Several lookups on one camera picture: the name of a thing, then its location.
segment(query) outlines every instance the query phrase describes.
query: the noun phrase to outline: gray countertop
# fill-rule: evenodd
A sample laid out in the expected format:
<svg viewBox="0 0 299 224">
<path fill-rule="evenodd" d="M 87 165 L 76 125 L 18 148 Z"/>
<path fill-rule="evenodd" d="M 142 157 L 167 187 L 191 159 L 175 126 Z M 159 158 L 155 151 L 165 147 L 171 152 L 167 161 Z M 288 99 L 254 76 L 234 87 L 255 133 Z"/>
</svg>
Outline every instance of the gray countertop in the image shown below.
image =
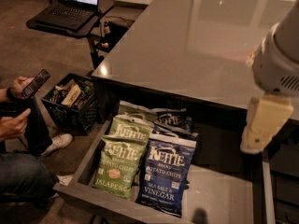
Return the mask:
<svg viewBox="0 0 299 224">
<path fill-rule="evenodd" d="M 246 65 L 292 2 L 153 0 L 93 77 L 247 108 L 261 97 Z M 292 119 L 299 119 L 293 99 Z"/>
</svg>

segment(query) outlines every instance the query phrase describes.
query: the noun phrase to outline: person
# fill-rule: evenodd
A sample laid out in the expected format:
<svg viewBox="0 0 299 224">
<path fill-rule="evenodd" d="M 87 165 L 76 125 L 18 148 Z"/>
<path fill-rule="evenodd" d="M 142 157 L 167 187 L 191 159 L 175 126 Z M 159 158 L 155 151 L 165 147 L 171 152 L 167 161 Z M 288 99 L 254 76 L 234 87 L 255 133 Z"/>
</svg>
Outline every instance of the person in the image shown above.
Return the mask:
<svg viewBox="0 0 299 224">
<path fill-rule="evenodd" d="M 6 152 L 4 148 L 0 152 L 0 195 L 48 199 L 55 194 L 53 187 L 59 179 L 48 171 L 42 157 L 58 148 L 67 147 L 72 142 L 72 135 L 65 133 L 50 138 L 36 98 L 24 101 L 21 96 L 21 91 L 31 80 L 18 77 L 13 80 L 11 88 L 0 89 L 0 105 L 18 102 L 24 106 L 24 111 L 17 117 L 0 117 L 2 146 L 6 140 L 22 136 L 28 143 L 28 152 Z"/>
</svg>

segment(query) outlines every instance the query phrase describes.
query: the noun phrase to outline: laptop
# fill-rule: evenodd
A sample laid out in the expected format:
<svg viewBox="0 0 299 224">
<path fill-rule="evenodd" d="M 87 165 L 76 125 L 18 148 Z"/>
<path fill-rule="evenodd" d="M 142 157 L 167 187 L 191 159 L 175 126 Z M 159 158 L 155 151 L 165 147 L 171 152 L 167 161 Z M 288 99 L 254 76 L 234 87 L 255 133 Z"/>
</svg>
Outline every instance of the laptop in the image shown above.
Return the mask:
<svg viewBox="0 0 299 224">
<path fill-rule="evenodd" d="M 54 0 L 35 16 L 37 23 L 76 32 L 98 14 L 99 0 Z"/>
</svg>

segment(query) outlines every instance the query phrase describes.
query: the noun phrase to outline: hand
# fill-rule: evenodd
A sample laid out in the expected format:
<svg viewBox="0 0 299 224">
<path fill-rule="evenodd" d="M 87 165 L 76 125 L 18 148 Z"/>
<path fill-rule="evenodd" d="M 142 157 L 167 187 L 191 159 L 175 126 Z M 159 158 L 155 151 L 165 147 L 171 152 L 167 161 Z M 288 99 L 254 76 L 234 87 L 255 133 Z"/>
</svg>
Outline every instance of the hand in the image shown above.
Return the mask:
<svg viewBox="0 0 299 224">
<path fill-rule="evenodd" d="M 31 112 L 30 108 L 27 108 L 16 118 L 12 118 L 12 117 L 0 118 L 0 141 L 18 138 L 24 135 L 30 112 Z"/>
<path fill-rule="evenodd" d="M 10 89 L 11 94 L 17 98 L 22 99 L 21 92 L 24 88 L 32 81 L 32 78 L 18 77 L 12 81 L 12 86 Z"/>
</svg>

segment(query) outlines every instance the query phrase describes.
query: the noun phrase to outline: black crate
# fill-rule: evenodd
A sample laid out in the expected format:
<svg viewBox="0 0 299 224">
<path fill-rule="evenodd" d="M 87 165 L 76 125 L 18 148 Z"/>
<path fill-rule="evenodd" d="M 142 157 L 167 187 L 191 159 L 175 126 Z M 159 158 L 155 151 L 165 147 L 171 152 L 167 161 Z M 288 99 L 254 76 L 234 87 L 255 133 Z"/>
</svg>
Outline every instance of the black crate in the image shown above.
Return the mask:
<svg viewBox="0 0 299 224">
<path fill-rule="evenodd" d="M 77 83 L 92 80 L 88 77 L 81 77 L 75 74 L 68 74 L 57 85 L 65 85 L 68 81 L 74 79 Z M 80 110 L 75 110 L 61 104 L 55 104 L 50 98 L 55 91 L 55 87 L 48 92 L 42 99 L 43 105 L 46 107 L 55 124 L 62 129 L 69 130 L 72 134 L 89 134 L 96 124 L 97 105 L 95 93 L 90 96 L 88 101 Z"/>
</svg>

